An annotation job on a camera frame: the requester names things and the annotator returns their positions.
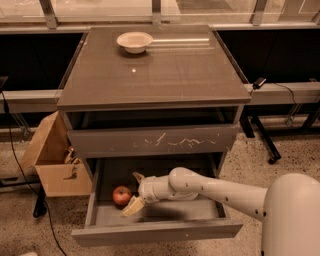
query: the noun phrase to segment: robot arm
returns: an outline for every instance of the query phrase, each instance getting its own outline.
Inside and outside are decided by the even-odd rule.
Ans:
[[[262,222],[261,255],[320,255],[320,184],[309,176],[283,175],[268,189],[204,177],[183,167],[167,176],[136,177],[139,197],[133,197],[123,216],[145,203],[193,200],[201,194]]]
[[[263,219],[265,188],[208,178],[183,167],[170,172],[169,183],[176,191],[196,192],[255,219]]]

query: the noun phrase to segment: table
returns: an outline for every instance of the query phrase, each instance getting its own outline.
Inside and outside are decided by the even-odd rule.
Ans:
[[[146,52],[132,55],[117,45],[117,37],[129,31],[153,36]],[[95,246],[235,236],[241,222],[206,198],[179,205],[159,202],[158,210],[150,206],[124,219],[110,192],[119,180],[137,191],[130,175],[136,170],[160,176],[183,165],[218,177],[249,101],[208,26],[93,28],[58,102],[72,146],[94,173],[85,229],[72,233],[77,242]]]

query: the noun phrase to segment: apple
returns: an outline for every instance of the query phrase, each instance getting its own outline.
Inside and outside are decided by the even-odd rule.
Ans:
[[[120,206],[127,205],[131,196],[131,191],[126,186],[118,186],[112,192],[113,202]]]

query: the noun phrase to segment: white bowl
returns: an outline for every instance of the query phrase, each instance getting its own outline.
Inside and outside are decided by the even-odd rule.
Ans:
[[[153,37],[144,32],[124,33],[117,38],[117,43],[133,54],[144,52],[152,41]]]

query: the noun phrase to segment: wire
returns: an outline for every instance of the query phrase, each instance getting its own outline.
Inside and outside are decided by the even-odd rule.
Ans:
[[[7,115],[9,116],[8,103],[7,103],[7,101],[6,101],[6,98],[5,98],[5,96],[4,96],[4,93],[1,92],[1,94],[2,94],[2,96],[3,96],[5,114],[7,114]],[[13,145],[13,136],[12,136],[11,125],[10,125],[10,121],[9,121],[9,120],[8,120],[8,129],[9,129],[9,137],[10,137],[11,149],[12,149],[12,153],[13,153],[14,159],[15,159],[15,161],[17,162],[17,164],[18,164],[18,166],[19,166],[19,169],[20,169],[20,171],[21,171],[21,173],[22,173],[22,176],[23,176],[26,184],[27,184],[28,187],[32,190],[32,192],[38,196],[39,193],[30,185],[30,183],[28,182],[27,177],[26,177],[26,175],[25,175],[25,173],[24,173],[24,171],[23,171],[23,169],[22,169],[22,167],[21,167],[21,165],[20,165],[20,163],[19,163],[18,157],[17,157],[17,155],[16,155],[16,151],[15,151],[14,145]],[[51,231],[52,231],[53,238],[54,238],[54,240],[55,240],[55,242],[56,242],[59,250],[63,253],[63,255],[67,256],[67,254],[65,253],[65,251],[64,251],[64,250],[62,249],[62,247],[60,246],[59,241],[58,241],[58,239],[57,239],[57,237],[56,237],[56,234],[55,234],[55,232],[54,232],[53,224],[52,224],[52,219],[51,219],[51,214],[50,214],[50,209],[49,209],[49,205],[48,205],[48,203],[46,202],[45,199],[43,200],[43,202],[44,202],[44,204],[45,204],[46,207],[47,207],[48,216],[49,216],[49,222],[50,222],[50,228],[51,228]]]
[[[297,102],[295,101],[295,99],[294,99],[294,92],[289,88],[289,87],[287,87],[287,86],[285,86],[285,85],[282,85],[282,84],[278,84],[278,83],[274,83],[275,85],[278,85],[278,86],[281,86],[281,87],[283,87],[283,88],[286,88],[287,90],[289,90],[290,92],[291,92],[291,95],[292,95],[292,101],[293,101],[293,103],[294,104],[297,104]]]

